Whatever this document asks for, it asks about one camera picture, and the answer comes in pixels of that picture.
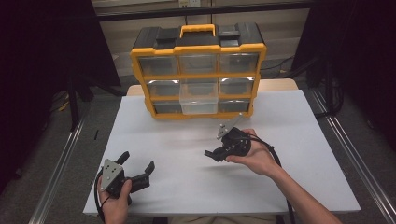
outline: white table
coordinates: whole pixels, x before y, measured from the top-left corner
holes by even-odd
[[[285,170],[334,212],[360,207],[301,91],[260,92],[254,115],[236,127],[254,128],[275,147]],[[283,214],[286,200],[268,177],[247,167],[215,162],[205,150],[219,147],[221,120],[153,119],[143,96],[122,99],[104,159],[128,150],[127,176],[140,175],[150,161],[151,186],[132,194],[129,212],[141,216]],[[83,211],[96,214],[93,194]]]

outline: gray floor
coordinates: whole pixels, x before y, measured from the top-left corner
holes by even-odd
[[[279,62],[281,61],[274,61],[265,66],[272,67]],[[282,65],[282,70],[287,71],[289,68],[290,62]],[[284,73],[279,73],[279,67],[265,70],[264,74],[264,78],[284,75]],[[135,84],[133,77],[123,77],[121,81],[123,85],[120,90],[122,91],[126,91],[129,85]],[[304,77],[298,77],[296,81],[301,89],[306,89]],[[57,188],[45,223],[102,223],[98,217],[82,214],[82,209],[105,151],[106,142],[120,105],[120,98],[96,88],[93,91],[95,98],[90,105],[89,115],[85,120],[75,149],[70,155],[70,161],[64,171],[60,186]],[[310,90],[304,90],[304,93],[313,111],[319,112]],[[84,103],[79,105],[80,108],[87,106]],[[387,145],[381,133],[370,128],[367,118],[349,97],[346,96],[345,104],[337,118],[375,178],[391,200],[395,202],[396,151]],[[345,223],[387,223],[327,120],[325,118],[318,119],[318,123],[361,206],[359,212],[337,214],[337,216]],[[9,182],[6,190],[0,196],[0,223],[29,222],[70,135],[69,128],[68,107],[65,111],[56,110],[51,114],[47,130],[22,167],[22,178]],[[128,223],[146,224],[151,223],[151,220],[150,217],[131,217]]]

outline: yellow storage case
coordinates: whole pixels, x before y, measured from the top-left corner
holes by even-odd
[[[267,47],[256,23],[143,28],[134,75],[155,119],[230,119],[253,114]]]

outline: hand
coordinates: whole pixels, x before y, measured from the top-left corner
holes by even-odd
[[[98,194],[102,210],[105,214],[106,224],[123,224],[128,217],[128,196],[132,188],[132,180],[127,180],[122,186],[121,194],[118,199],[108,198],[110,194],[107,191],[101,191],[102,177],[98,180]]]
[[[242,131],[257,136],[253,129],[245,129]],[[271,153],[264,144],[256,141],[250,142],[251,148],[245,157],[228,156],[225,160],[244,164],[256,174],[267,175],[272,178],[275,175],[276,170],[280,167],[276,164]]]

